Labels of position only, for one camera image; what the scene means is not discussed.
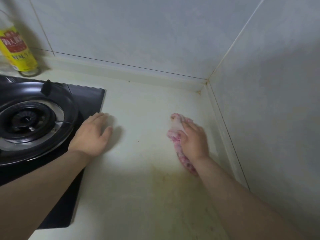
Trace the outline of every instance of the hand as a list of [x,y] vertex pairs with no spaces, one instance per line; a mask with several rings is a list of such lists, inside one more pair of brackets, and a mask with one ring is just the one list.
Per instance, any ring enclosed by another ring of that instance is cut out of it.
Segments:
[[181,137],[182,152],[193,163],[200,158],[209,157],[209,148],[206,133],[203,128],[194,123],[182,122],[183,131],[178,131]]
[[101,128],[107,118],[108,116],[104,113],[95,113],[86,119],[71,140],[68,151],[80,151],[90,157],[99,156],[112,135],[111,126],[101,134]]

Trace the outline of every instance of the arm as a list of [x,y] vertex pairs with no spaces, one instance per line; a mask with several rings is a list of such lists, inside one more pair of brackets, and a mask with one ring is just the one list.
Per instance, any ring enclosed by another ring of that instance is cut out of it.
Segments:
[[55,206],[74,178],[100,155],[112,134],[101,135],[107,116],[96,113],[83,122],[61,157],[0,187],[0,236],[28,239]]
[[183,123],[183,127],[186,134],[179,132],[183,153],[196,168],[222,225],[232,239],[304,239],[269,205],[250,193],[209,157],[202,127],[193,123]]

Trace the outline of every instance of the forearm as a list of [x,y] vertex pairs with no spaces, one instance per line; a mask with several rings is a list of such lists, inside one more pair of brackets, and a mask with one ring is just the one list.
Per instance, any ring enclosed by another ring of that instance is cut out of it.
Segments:
[[28,239],[89,160],[85,153],[67,152],[1,186],[1,239]]
[[302,239],[278,213],[230,177],[211,158],[196,160],[194,166],[232,239]]

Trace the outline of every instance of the yellow bottle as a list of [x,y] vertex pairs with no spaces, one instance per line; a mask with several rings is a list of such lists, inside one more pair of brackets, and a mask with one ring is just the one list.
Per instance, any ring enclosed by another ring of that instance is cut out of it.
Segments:
[[9,16],[0,10],[0,51],[22,76],[40,74],[38,63]]

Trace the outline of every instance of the pink rag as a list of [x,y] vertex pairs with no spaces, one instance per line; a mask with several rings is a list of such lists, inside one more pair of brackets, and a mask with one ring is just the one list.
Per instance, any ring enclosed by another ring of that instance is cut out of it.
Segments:
[[195,167],[192,165],[190,160],[182,152],[181,138],[178,133],[178,131],[183,131],[185,133],[185,130],[182,126],[182,122],[193,122],[193,120],[187,117],[184,117],[181,114],[173,113],[171,115],[171,129],[168,131],[167,137],[169,137],[171,141],[173,141],[174,149],[176,150],[178,158],[182,163],[182,165],[193,175],[198,175]]

